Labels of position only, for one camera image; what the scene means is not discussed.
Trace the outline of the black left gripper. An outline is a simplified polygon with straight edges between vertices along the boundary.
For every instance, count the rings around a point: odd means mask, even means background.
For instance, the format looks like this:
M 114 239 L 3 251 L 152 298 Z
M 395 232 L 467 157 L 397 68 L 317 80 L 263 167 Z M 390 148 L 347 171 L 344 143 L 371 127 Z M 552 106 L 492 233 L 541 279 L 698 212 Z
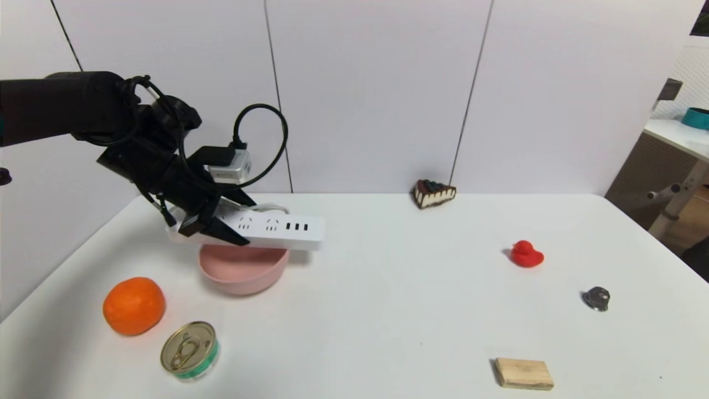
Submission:
M 206 160 L 199 152 L 188 157 L 185 165 L 179 156 L 142 154 L 142 194 L 158 209 L 170 227 L 174 227 L 177 220 L 167 209 L 165 202 L 170 202 L 185 212 L 179 227 L 182 235 L 191 237 L 200 232 L 221 242 L 246 247 L 250 245 L 250 240 L 229 227 L 222 219 L 213 217 L 218 204 L 217 191 L 198 180 L 202 177 L 208 183 L 213 182 L 206 176 Z M 224 190 L 222 196 L 246 207 L 257 205 L 242 189 Z

